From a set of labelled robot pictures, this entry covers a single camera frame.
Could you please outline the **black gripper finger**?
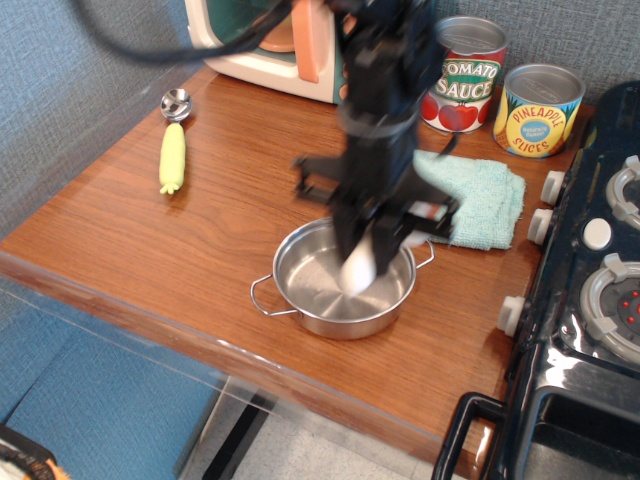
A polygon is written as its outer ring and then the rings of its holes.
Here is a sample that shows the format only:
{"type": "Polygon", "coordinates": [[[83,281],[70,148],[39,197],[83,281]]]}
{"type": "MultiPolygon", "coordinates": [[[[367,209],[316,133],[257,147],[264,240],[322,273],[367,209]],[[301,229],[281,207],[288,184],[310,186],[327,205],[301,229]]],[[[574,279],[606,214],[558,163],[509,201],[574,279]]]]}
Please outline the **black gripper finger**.
{"type": "Polygon", "coordinates": [[[391,261],[413,230],[414,224],[406,216],[384,215],[373,223],[372,248],[377,276],[387,273],[391,261]]]}
{"type": "Polygon", "coordinates": [[[370,200],[338,199],[330,203],[336,245],[347,260],[373,222],[375,205],[370,200]]]}

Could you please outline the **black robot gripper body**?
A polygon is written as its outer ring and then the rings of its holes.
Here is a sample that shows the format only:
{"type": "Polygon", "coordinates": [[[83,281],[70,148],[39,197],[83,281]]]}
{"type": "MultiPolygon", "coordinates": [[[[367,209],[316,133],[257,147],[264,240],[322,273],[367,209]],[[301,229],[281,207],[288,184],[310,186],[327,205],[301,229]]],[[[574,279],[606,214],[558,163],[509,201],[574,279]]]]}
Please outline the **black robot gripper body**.
{"type": "Polygon", "coordinates": [[[384,215],[406,216],[414,230],[450,237],[458,200],[423,180],[413,166],[420,114],[376,117],[341,112],[339,120],[346,138],[344,152],[338,157],[297,158],[297,194],[329,209],[333,200],[370,200],[375,205],[373,222],[384,215]]]}

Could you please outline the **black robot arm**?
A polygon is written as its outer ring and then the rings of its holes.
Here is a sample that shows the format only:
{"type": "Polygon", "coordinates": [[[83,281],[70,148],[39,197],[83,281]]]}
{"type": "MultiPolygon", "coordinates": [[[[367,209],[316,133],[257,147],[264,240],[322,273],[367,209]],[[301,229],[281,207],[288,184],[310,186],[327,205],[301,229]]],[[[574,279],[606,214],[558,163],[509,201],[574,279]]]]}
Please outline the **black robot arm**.
{"type": "Polygon", "coordinates": [[[348,258],[368,236],[375,271],[386,273],[415,231],[447,239],[460,203],[422,179],[413,162],[421,103],[442,73],[446,49],[432,1],[331,1],[340,34],[347,95],[339,106],[346,149],[336,158],[300,157],[299,196],[324,203],[348,258]]]}

